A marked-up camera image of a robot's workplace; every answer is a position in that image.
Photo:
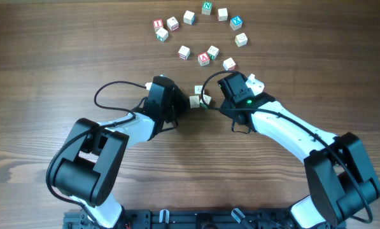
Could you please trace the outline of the wooden block yellow side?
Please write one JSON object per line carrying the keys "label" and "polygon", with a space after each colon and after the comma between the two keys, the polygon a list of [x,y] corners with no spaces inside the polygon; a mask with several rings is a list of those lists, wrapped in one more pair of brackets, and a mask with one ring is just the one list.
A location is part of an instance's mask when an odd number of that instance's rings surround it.
{"label": "wooden block yellow side", "polygon": [[200,101],[199,101],[200,107],[207,109],[209,107],[210,103],[211,103],[211,97],[210,96],[204,94],[202,97],[200,97]]}

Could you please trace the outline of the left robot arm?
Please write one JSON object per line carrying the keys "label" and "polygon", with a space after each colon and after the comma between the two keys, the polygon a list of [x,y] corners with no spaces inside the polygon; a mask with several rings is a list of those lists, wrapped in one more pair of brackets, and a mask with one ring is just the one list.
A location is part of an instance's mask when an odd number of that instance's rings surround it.
{"label": "left robot arm", "polygon": [[178,125],[189,100],[175,82],[154,77],[149,94],[126,116],[95,122],[80,118],[46,171],[46,185],[59,200],[79,205],[97,228],[128,228],[125,209],[112,195],[125,150]]}

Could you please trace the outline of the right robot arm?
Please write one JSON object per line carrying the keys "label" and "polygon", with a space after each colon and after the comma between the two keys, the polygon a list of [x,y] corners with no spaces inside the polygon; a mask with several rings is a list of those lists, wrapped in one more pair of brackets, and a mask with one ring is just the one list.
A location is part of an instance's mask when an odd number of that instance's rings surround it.
{"label": "right robot arm", "polygon": [[380,198],[380,181],[363,142],[351,132],[323,131],[287,111],[254,75],[230,71],[218,81],[225,100],[219,110],[234,123],[276,141],[304,165],[309,195],[289,208],[297,228],[341,226]]}

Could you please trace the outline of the wooden block red Q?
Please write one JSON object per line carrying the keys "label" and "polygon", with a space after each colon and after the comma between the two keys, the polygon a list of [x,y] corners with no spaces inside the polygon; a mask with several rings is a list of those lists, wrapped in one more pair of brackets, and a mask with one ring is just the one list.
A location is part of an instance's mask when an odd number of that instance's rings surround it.
{"label": "wooden block red Q", "polygon": [[202,85],[195,85],[194,86],[194,91],[195,91],[195,95],[200,95],[200,94],[204,94],[205,93]]}

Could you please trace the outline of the wooden block blue side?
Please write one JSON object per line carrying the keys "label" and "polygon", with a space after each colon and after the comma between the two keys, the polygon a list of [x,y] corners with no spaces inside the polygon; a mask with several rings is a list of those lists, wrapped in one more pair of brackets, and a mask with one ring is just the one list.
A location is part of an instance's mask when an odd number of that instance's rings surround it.
{"label": "wooden block blue side", "polygon": [[198,95],[193,95],[189,97],[190,108],[199,108],[200,107],[200,98]]}

